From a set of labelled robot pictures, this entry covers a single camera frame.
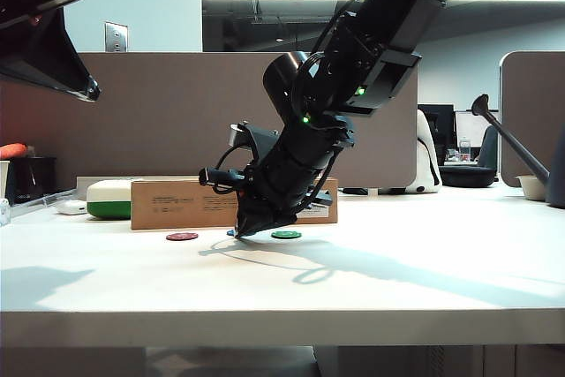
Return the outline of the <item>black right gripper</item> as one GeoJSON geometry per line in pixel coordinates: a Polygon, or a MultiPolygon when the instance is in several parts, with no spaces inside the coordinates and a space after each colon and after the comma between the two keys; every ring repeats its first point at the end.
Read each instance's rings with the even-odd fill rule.
{"type": "Polygon", "coordinates": [[[243,170],[205,167],[199,183],[237,194],[236,237],[291,225],[296,213],[314,202],[336,157],[354,145],[352,122],[323,114],[292,118],[281,132],[248,123],[231,126],[230,154],[252,152],[243,170]]]}

